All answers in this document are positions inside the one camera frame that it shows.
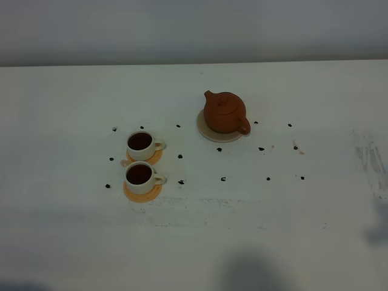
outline orange coaster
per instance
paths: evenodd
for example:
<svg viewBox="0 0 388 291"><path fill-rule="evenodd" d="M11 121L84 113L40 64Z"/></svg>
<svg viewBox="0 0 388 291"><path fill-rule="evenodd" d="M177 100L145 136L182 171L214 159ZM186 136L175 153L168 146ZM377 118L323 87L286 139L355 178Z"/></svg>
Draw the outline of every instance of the orange coaster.
<svg viewBox="0 0 388 291"><path fill-rule="evenodd" d="M157 151L155 151L155 153L153 154L153 156L152 156L151 158L145 160L145 162L147 162L147 163L149 163L149 164L151 164L151 165L155 165L155 164L160 160L160 158L162 157L162 152L163 152L163 150L157 150ZM127 152L127 159L128 159L128 161L130 161L130 162L136 162L136 160L133 159L133 158L129 155L128 152Z"/></svg>
<svg viewBox="0 0 388 291"><path fill-rule="evenodd" d="M124 182L124 194L129 200L132 200L133 202L145 203L145 202L154 200L156 197L158 197L161 190L162 190L162 185L155 185L155 187L146 194L143 194L143 195L133 194L127 188L127 184Z"/></svg>

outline tabletop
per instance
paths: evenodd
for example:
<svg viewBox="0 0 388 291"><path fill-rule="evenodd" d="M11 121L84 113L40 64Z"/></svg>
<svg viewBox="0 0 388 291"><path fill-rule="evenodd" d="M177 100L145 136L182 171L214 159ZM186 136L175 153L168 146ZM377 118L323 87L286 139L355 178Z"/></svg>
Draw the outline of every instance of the tabletop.
<svg viewBox="0 0 388 291"><path fill-rule="evenodd" d="M0 289L388 290L387 80L383 60L0 68ZM249 136L201 136L207 90L244 101ZM143 204L120 163L140 127L167 144Z"/></svg>

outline beige saucer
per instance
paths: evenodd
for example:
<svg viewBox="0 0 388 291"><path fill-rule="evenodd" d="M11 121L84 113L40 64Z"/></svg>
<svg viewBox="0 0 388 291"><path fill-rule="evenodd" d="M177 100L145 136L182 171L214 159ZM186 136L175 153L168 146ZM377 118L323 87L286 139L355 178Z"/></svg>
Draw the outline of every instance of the beige saucer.
<svg viewBox="0 0 388 291"><path fill-rule="evenodd" d="M214 130L211 130L209 126L207 126L205 122L204 117L204 111L203 109L198 114L198 117L196 118L196 126L199 130L199 132L207 139L215 142L231 142L235 141L236 139L242 137L242 133L238 132L237 130L235 132L231 133L219 133L215 132Z"/></svg>
<svg viewBox="0 0 388 291"><path fill-rule="evenodd" d="M124 182L123 189L124 189L124 194L129 200L137 203L145 203L145 202L154 200L156 197L158 197L158 195L160 194L160 191L162 190L162 185L155 185L155 187L151 191L142 195L133 194L127 188L127 184L125 182Z"/></svg>
<svg viewBox="0 0 388 291"><path fill-rule="evenodd" d="M155 153L153 154L153 156L147 160L145 160L145 162L151 164L151 165L155 165L159 160L160 158L162 157L162 153L163 153L163 150L156 150ZM134 160L130 155L129 153L127 152L127 159L128 161L130 162L136 162L136 160Z"/></svg>

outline brown clay teapot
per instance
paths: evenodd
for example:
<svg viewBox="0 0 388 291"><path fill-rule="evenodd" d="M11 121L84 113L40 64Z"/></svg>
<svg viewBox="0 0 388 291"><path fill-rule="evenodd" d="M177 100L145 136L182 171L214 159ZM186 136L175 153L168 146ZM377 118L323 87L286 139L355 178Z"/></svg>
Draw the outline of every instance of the brown clay teapot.
<svg viewBox="0 0 388 291"><path fill-rule="evenodd" d="M243 135L250 133L250 125L245 117L243 101L233 93L205 92L204 117L207 126L215 132L230 133L238 130Z"/></svg>

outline white teacup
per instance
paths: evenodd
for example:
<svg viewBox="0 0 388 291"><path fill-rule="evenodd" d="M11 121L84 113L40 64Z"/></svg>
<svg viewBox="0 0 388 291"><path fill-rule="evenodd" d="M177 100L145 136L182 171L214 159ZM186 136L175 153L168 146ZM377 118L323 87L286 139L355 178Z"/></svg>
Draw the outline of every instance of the white teacup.
<svg viewBox="0 0 388 291"><path fill-rule="evenodd" d="M165 146L163 140L155 139L151 133L143 130L132 133L127 139L127 152L135 161L145 161Z"/></svg>
<svg viewBox="0 0 388 291"><path fill-rule="evenodd" d="M147 162L133 162L125 173L125 183L128 190L137 195L150 192L155 185L165 184L164 175L155 173L155 169Z"/></svg>

